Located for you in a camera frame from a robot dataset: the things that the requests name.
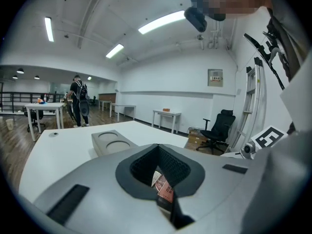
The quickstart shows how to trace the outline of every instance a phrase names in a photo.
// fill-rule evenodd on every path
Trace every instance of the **white table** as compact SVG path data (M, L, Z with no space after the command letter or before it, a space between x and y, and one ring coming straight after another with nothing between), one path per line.
M98 101L98 109L100 107L101 102L102 102L102 111L104 111L104 103L106 103L106 109L108 109L107 104L111 104L112 103L110 100L99 100Z
M60 124L59 124L59 114L60 114L60 120L61 120L61 125L62 128L64 128L64 122L63 122L63 107L64 103L47 103L47 104L27 104L25 105L27 109L27 114L28 114L28 124L30 128L30 133L31 137L33 138L33 141L36 141L35 135L34 135L34 129L31 121L31 115L30 115L30 110L35 110L37 113L37 123L38 123L38 130L39 133L41 133L41 127L40 127L40 121L39 121L39 110L55 110L55 114L57 116L57 125L58 129L60 129Z
M221 157L244 158L240 152L230 152L220 155Z
M175 130L175 125L176 125L176 117L177 117L177 116L180 116L180 117L181 117L181 113L177 113L177 112L165 112L165 111L162 111L162 110L153 110L152 127L154 127L155 114L159 114L159 116L160 116L160 121L159 121L159 125L158 125L159 128L160 128L160 125L161 125L161 117L162 117L162 116L173 117L173 118L174 118L174 120L173 120L173 122L172 122L172 129L171 129L171 133L173 134L173 133L174 133L174 130ZM180 117L179 117L179 121L178 121L178 124L177 124L177 128L176 128L175 133L178 133L178 131L179 131Z
M111 103L110 107L109 107L109 117L110 118L112 117L112 108L113 108L113 106L115 106L115 111L116 111L116 107L133 107L133 120L135 120L137 106ZM119 110L118 110L118 113L117 113L117 122L119 122Z
M96 158L91 134L116 130L138 146L158 143L184 148L188 138L136 121L93 127L45 130L25 164L19 193L31 203L50 185L83 163Z
M74 111L74 109L73 109L73 99L67 99L67 101L72 104L72 111ZM64 99L60 99L59 102L60 103L64 103Z

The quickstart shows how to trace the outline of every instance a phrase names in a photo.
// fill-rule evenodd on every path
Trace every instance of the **black pants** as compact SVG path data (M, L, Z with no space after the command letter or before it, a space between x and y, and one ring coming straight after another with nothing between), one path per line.
M77 126L81 127L81 117L80 117L80 108L79 108L79 102L77 102L76 104L74 104L74 114L77 120ZM87 116L82 116L82 118L84 119L84 122L86 124L89 124L89 120Z

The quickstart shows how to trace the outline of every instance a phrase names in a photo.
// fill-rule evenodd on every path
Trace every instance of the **gray tray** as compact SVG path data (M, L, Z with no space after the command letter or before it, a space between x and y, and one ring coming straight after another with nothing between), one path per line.
M137 145L115 130L91 134L91 137L93 147L98 156L114 154L137 147Z

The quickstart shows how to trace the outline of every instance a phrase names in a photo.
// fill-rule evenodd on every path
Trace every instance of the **small box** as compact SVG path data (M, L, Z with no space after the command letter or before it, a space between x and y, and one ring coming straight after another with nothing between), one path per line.
M204 135L192 130L190 131L188 138L190 143L195 143L198 145L201 145L208 140L208 138L206 138Z

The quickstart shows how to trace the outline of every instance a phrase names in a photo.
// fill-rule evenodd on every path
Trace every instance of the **trash can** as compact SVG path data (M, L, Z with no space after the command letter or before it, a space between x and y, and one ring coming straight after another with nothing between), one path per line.
M13 130L13 126L14 126L13 119L7 119L7 120L6 120L6 125L7 125L8 129L9 129L10 131Z

